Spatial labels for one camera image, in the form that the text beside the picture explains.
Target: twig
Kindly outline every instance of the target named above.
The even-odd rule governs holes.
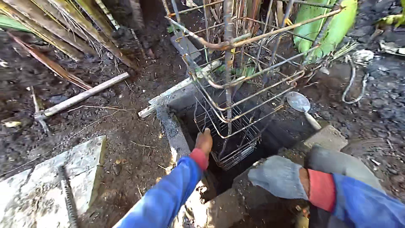
[[[132,88],[128,85],[128,83],[126,82],[126,80],[124,80],[124,82],[125,82],[125,84],[127,84],[128,89],[129,89],[131,92],[134,92],[134,91],[132,90]]]
[[[88,128],[89,126],[95,124],[96,122],[98,122],[98,121],[100,121],[100,120],[102,120],[102,119],[104,119],[104,118],[107,118],[107,117],[109,117],[109,116],[114,115],[114,114],[117,113],[118,111],[119,111],[119,110],[115,111],[113,114],[110,114],[110,115],[108,115],[108,116],[104,116],[104,117],[100,118],[99,120],[96,120],[96,121],[94,121],[93,123],[87,125],[87,126],[84,127],[82,130],[76,132],[74,135],[72,135],[71,137],[69,137],[66,141],[71,140],[71,139],[72,139],[73,137],[75,137],[77,134],[79,134],[79,133],[81,133],[82,131],[84,131],[84,129]],[[41,154],[39,157],[36,157],[36,158],[32,159],[31,161],[28,161],[28,162],[26,162],[26,163],[24,163],[24,164],[22,164],[22,165],[20,165],[20,166],[18,166],[18,167],[16,167],[16,168],[10,170],[10,171],[7,171],[7,172],[5,172],[5,173],[0,174],[0,176],[4,176],[4,175],[6,175],[6,174],[8,174],[8,173],[10,173],[10,172],[13,172],[13,171],[15,171],[15,170],[17,170],[17,169],[19,169],[19,168],[21,168],[21,167],[23,167],[23,166],[26,166],[26,165],[30,164],[31,162],[34,162],[34,161],[36,161],[36,160],[42,158],[42,157],[45,156],[46,154],[52,152],[53,150],[55,150],[55,149],[58,148],[59,146],[63,145],[66,141],[63,141],[63,142],[59,143],[57,146],[55,146],[55,147],[53,147],[52,149],[50,149],[49,151],[47,151],[47,152]]]
[[[139,198],[142,199],[142,193],[141,193],[141,190],[139,189],[139,187],[138,187],[138,192],[139,192]]]
[[[162,169],[166,170],[166,171],[170,171],[173,168],[173,166],[169,166],[169,167],[165,168],[165,167],[163,167],[163,166],[161,166],[159,164],[158,164],[158,166],[161,167]]]
[[[91,124],[89,124],[89,125],[87,125],[86,127],[84,127],[82,130],[76,132],[74,135],[72,135],[72,137],[76,136],[76,135],[79,134],[80,132],[84,131],[86,128],[88,128],[88,127],[90,127],[91,125],[97,123],[98,121],[100,121],[100,120],[102,120],[102,119],[104,119],[104,118],[107,118],[107,117],[109,117],[109,116],[114,115],[114,114],[117,113],[118,111],[120,111],[120,110],[117,110],[117,111],[115,111],[113,114],[110,114],[110,115],[108,115],[108,116],[104,116],[104,117],[102,117],[102,118],[100,118],[100,119],[98,119],[98,120],[92,122]]]
[[[354,79],[356,78],[356,67],[354,66],[354,64],[353,64],[353,62],[352,62],[352,58],[350,58],[349,55],[347,55],[346,57],[347,57],[347,59],[349,60],[349,63],[350,63],[350,65],[351,65],[351,67],[352,67],[352,75],[350,76],[349,85],[346,87],[345,91],[344,91],[343,94],[342,94],[342,101],[343,101],[344,103],[346,103],[346,104],[353,104],[353,103],[356,103],[356,102],[358,102],[359,100],[361,100],[361,99],[363,98],[364,91],[365,91],[365,89],[366,89],[367,78],[369,77],[369,74],[366,74],[366,75],[363,77],[363,81],[362,81],[363,87],[361,88],[361,93],[360,93],[360,95],[359,95],[356,99],[354,99],[353,101],[346,101],[345,97],[346,97],[347,93],[349,92],[349,89],[350,89],[350,87],[352,86],[352,84],[353,84],[353,82],[354,82]]]
[[[32,91],[32,99],[34,100],[34,107],[35,107],[34,116],[37,116],[37,115],[40,115],[40,109],[39,109],[38,101],[35,96],[33,86],[31,86],[31,91]],[[38,121],[39,124],[41,124],[42,129],[44,130],[45,134],[49,135],[51,131],[49,130],[48,125],[45,122],[45,120],[43,118],[36,118],[35,120]]]
[[[390,141],[389,139],[387,139],[387,143],[388,143],[388,145],[390,146],[391,150],[393,150],[394,147],[392,146],[392,143],[391,143],[391,141]]]
[[[155,147],[156,147],[156,146],[148,146],[148,145],[139,144],[139,143],[136,143],[136,142],[134,142],[134,141],[131,141],[131,143],[133,143],[133,144],[135,144],[135,145],[138,145],[138,146],[147,147],[147,148],[155,148]]]
[[[75,111],[76,109],[79,109],[79,108],[82,108],[82,107],[88,107],[88,108],[106,108],[106,109],[115,109],[115,110],[118,110],[118,111],[136,110],[136,109],[134,109],[134,108],[131,108],[131,109],[119,109],[119,108],[115,108],[115,107],[103,107],[103,106],[81,105],[81,106],[79,106],[79,107],[77,107],[77,108],[74,108],[74,109],[69,110],[68,112]]]

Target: hand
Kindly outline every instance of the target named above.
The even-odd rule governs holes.
[[[206,128],[204,133],[198,133],[195,148],[201,149],[208,157],[212,148],[211,130]]]

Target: stone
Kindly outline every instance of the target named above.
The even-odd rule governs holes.
[[[388,168],[387,170],[388,170],[390,173],[394,174],[394,175],[397,175],[397,174],[398,174],[398,171],[396,171],[395,169]]]
[[[319,111],[319,115],[325,120],[331,120],[332,115],[328,111]]]
[[[64,95],[55,95],[55,96],[52,96],[52,97],[49,99],[49,102],[51,102],[52,104],[59,104],[59,103],[61,103],[62,101],[65,101],[65,100],[67,100],[67,99],[69,99],[67,96],[64,96]]]

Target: blue jacket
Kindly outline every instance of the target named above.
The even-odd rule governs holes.
[[[202,170],[189,157],[163,177],[114,226],[117,228],[166,228],[185,204]],[[356,227],[405,227],[405,205],[375,188],[340,174],[333,175],[336,205],[333,214]]]

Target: wooden handle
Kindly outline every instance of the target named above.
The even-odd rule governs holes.
[[[319,125],[319,123],[316,121],[314,117],[312,117],[308,112],[304,112],[305,117],[307,118],[309,124],[316,130],[319,131],[322,127]]]

